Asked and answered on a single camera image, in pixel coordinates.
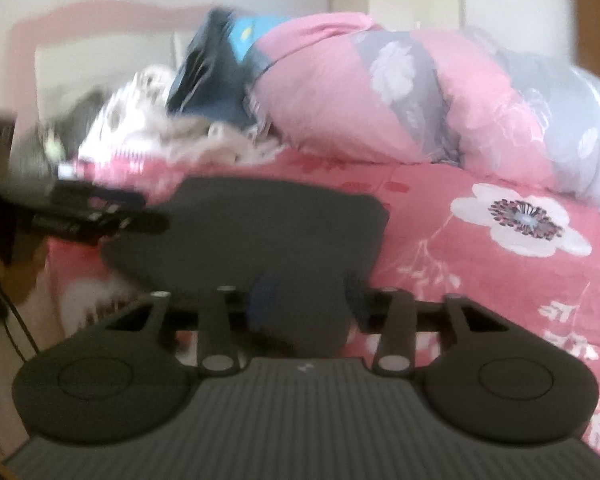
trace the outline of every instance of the beige cloth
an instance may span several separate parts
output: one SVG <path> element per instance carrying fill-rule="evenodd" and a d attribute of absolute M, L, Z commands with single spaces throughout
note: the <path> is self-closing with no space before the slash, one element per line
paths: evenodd
<path fill-rule="evenodd" d="M 17 296 L 12 291 L 8 293 L 12 297 Z M 18 310 L 41 349 L 49 348 L 62 340 L 60 324 L 48 293 L 46 272 L 38 277 L 36 288 Z M 8 326 L 25 357 L 32 357 L 32 349 L 13 316 L 8 319 Z M 0 323 L 0 460 L 13 453 L 27 439 L 27 433 L 11 400 L 11 383 L 21 365 L 22 362 Z"/>

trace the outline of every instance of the pink fabric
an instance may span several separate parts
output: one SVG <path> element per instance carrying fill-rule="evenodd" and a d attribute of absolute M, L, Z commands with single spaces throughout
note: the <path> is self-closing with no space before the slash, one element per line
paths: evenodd
<path fill-rule="evenodd" d="M 460 135 L 464 168 L 477 176 L 552 188 L 544 131 L 509 75 L 458 31 L 416 30 L 411 36 L 434 59 L 449 106 L 446 122 Z"/>
<path fill-rule="evenodd" d="M 428 162 L 373 92 L 347 35 L 356 29 L 347 20 L 336 22 L 348 15 L 328 15 L 328 26 L 320 16 L 284 23 L 258 41 L 268 56 L 280 57 L 254 89 L 273 124 L 289 144 L 306 153 L 367 162 Z M 372 26 L 363 15 L 353 16 L 363 22 L 357 31 Z"/>
<path fill-rule="evenodd" d="M 595 210 L 565 198 L 533 197 L 536 190 L 501 181 L 492 181 L 498 187 L 485 186 L 484 179 L 443 164 L 353 164 L 294 150 L 258 168 L 168 168 L 158 162 L 125 161 L 91 168 L 95 180 L 141 189 L 154 201 L 166 199 L 190 173 L 281 178 L 374 194 L 389 210 L 390 220 L 372 285 L 398 286 L 427 301 L 438 301 L 446 293 L 466 295 L 579 357 L 600 383 L 600 214 Z M 579 250 L 586 244 L 589 251 L 584 253 L 590 254 L 574 255 L 578 244 L 562 245 L 542 258 L 506 249 L 489 226 L 462 219 L 477 213 L 489 218 L 479 201 L 474 208 L 464 207 L 485 190 L 544 201 L 548 208 L 551 204 L 555 221 L 579 233 L 574 238 Z M 491 227 L 507 232 L 495 221 Z M 567 238 L 554 241 L 563 244 Z M 74 314 L 66 298 L 80 282 L 108 280 L 97 250 L 62 242 L 52 244 L 50 270 L 63 319 Z M 369 361 L 378 339 L 353 329 L 344 355 Z M 420 364 L 440 352 L 431 334 L 418 336 L 418 348 Z M 600 405 L 584 441 L 600 452 Z"/>

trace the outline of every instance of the pink headboard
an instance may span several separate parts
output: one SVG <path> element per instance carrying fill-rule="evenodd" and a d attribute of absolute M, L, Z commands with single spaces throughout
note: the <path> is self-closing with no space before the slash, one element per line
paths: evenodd
<path fill-rule="evenodd" d="M 198 28 L 211 6 L 167 9 L 120 0 L 89 0 L 29 18 L 11 29 L 5 101 L 18 114 L 18 133 L 38 118 L 36 49 L 95 34 Z"/>

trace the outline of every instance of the light blue cloth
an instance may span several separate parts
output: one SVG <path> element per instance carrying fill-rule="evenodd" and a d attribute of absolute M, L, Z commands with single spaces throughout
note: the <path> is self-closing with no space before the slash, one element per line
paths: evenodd
<path fill-rule="evenodd" d="M 256 41 L 269 32 L 272 28 L 288 22 L 290 18 L 276 16 L 248 16 L 237 18 L 229 33 L 229 43 L 234 51 L 235 59 L 242 63 L 247 51 Z"/>

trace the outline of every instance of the bed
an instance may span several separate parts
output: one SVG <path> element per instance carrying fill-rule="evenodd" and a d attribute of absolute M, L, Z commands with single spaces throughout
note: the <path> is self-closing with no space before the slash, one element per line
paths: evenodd
<path fill-rule="evenodd" d="M 11 56 L 11 80 L 17 81 L 11 98 L 20 114 L 16 135 L 64 106 L 58 96 L 69 88 L 79 92 L 96 80 L 118 81 L 147 61 L 177 66 L 207 11 L 89 2 L 18 24 Z M 79 57 L 99 44 L 107 45 L 101 51 L 106 56 L 78 79 L 71 79 L 67 65 L 48 61 Z M 114 62 L 120 56 L 116 52 L 138 44 L 151 59 L 140 56 L 128 66 Z M 369 164 L 293 148 L 257 166 L 117 158 L 82 169 L 94 182 L 141 190 L 154 203 L 167 199 L 192 174 L 258 176 L 370 193 L 390 213 L 372 286 L 404 288 L 424 301 L 439 301 L 445 294 L 468 296 L 583 360 L 600 383 L 600 212 L 573 198 L 476 177 L 452 164 Z M 508 216 L 512 203 L 540 214 L 541 238 L 525 235 L 517 219 Z M 51 240 L 48 273 L 65 336 L 137 293 L 105 268 L 97 248 Z M 194 337 L 179 336 L 183 362 L 195 362 Z M 369 360 L 378 342 L 379 335 L 363 335 L 352 327 L 343 355 Z M 440 354 L 436 334 L 419 334 L 417 349 L 419 364 L 435 359 Z M 600 453 L 600 403 L 584 441 Z"/>

